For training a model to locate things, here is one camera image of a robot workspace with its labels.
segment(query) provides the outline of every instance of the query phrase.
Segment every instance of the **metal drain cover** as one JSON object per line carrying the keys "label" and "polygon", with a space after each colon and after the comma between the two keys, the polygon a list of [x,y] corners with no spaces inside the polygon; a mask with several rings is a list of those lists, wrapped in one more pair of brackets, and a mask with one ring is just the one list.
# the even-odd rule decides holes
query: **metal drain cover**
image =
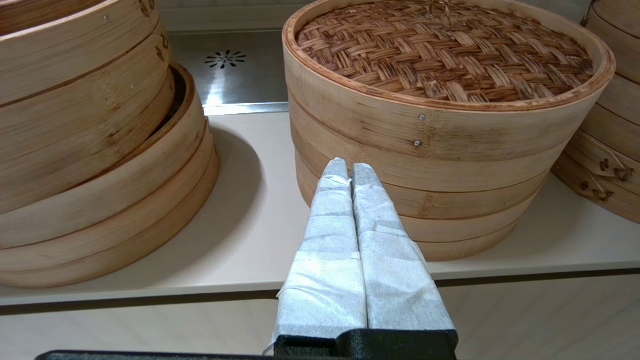
{"label": "metal drain cover", "polygon": [[214,69],[218,65],[220,65],[220,69],[224,69],[227,65],[231,65],[232,67],[236,67],[237,63],[243,63],[246,55],[242,53],[242,51],[237,51],[231,54],[231,50],[227,50],[224,55],[221,53],[216,53],[216,56],[207,56],[207,60],[204,63],[209,64],[212,63],[209,67]]}
{"label": "metal drain cover", "polygon": [[289,111],[280,30],[172,33],[169,40],[206,115]]}

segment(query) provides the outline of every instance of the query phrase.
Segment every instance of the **stacked bamboo steamer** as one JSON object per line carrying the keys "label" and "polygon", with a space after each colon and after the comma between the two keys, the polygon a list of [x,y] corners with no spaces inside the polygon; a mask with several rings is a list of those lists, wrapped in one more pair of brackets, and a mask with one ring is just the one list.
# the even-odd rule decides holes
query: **stacked bamboo steamer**
{"label": "stacked bamboo steamer", "polygon": [[615,69],[589,31],[504,0],[321,0],[283,38],[304,198],[330,159],[368,163],[430,261],[515,228]]}
{"label": "stacked bamboo steamer", "polygon": [[154,0],[56,0],[39,17],[47,3],[0,2],[25,19],[0,22],[0,284],[27,288],[150,254],[219,169]]}
{"label": "stacked bamboo steamer", "polygon": [[583,25],[618,63],[611,84],[554,167],[573,191],[640,223],[640,1],[594,1]]}

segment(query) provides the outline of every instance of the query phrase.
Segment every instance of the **bamboo steamer lid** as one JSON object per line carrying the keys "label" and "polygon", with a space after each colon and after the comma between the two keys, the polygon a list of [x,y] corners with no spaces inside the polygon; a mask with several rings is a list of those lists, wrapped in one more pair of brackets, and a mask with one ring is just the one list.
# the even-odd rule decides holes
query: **bamboo steamer lid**
{"label": "bamboo steamer lid", "polygon": [[439,260],[511,232],[615,71],[584,28],[503,0],[320,0],[283,40],[301,191],[368,163]]}
{"label": "bamboo steamer lid", "polygon": [[170,56],[159,23],[101,69],[0,106],[0,214],[73,188],[139,147],[171,106]]}
{"label": "bamboo steamer lid", "polygon": [[154,0],[105,0],[34,28],[0,35],[0,106],[64,85],[149,37]]}
{"label": "bamboo steamer lid", "polygon": [[103,0],[0,0],[0,36],[33,28]]}
{"label": "bamboo steamer lid", "polygon": [[[180,106],[173,118],[157,132],[163,136],[150,138],[149,144],[144,145],[140,154],[128,163],[140,165],[139,158],[152,154],[157,159],[155,166],[158,171],[164,171],[161,169],[164,163],[160,161],[166,154],[159,151],[161,145],[165,138],[183,127],[183,121],[188,124],[193,122],[192,119],[198,119],[200,125],[205,125],[198,126],[198,131],[189,136],[191,141],[196,139],[197,150],[188,153],[184,166],[176,168],[159,188],[104,221],[52,240],[0,250],[0,283],[18,287],[51,287],[93,279],[146,256],[175,236],[193,218],[215,184],[220,159],[211,129],[202,113],[202,104],[194,101],[197,95],[193,79],[184,68],[177,64],[173,67],[177,83],[185,84],[178,87],[176,100]],[[186,117],[192,113],[199,115],[192,119]],[[188,152],[185,149],[173,150]],[[124,164],[113,172],[121,172],[126,166]],[[129,182],[139,179],[138,174],[133,174]],[[117,203],[124,201],[128,194],[137,195],[135,184],[120,184],[123,186],[120,193],[113,193],[117,185],[114,182],[109,188],[103,188],[110,189],[112,197],[103,194],[103,199],[90,199],[89,202],[99,205],[102,201],[105,205],[109,199]]]}
{"label": "bamboo steamer lid", "polygon": [[[0,215],[0,249],[59,238],[95,225],[149,196],[184,166],[198,148],[207,122],[193,78],[180,65],[172,68],[176,96],[168,121],[104,175]],[[0,253],[0,270],[4,264],[8,262]]]}

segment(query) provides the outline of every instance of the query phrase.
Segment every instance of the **white countertop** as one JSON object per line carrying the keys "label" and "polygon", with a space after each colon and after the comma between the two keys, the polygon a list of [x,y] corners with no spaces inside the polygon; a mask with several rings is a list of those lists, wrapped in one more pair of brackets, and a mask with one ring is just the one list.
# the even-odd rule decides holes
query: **white countertop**
{"label": "white countertop", "polygon": [[[170,243],[111,275],[45,290],[0,287],[0,306],[279,289],[309,209],[296,183],[288,113],[212,117],[218,184]],[[551,177],[515,232],[478,256],[430,263],[433,278],[640,268],[640,225]]]}

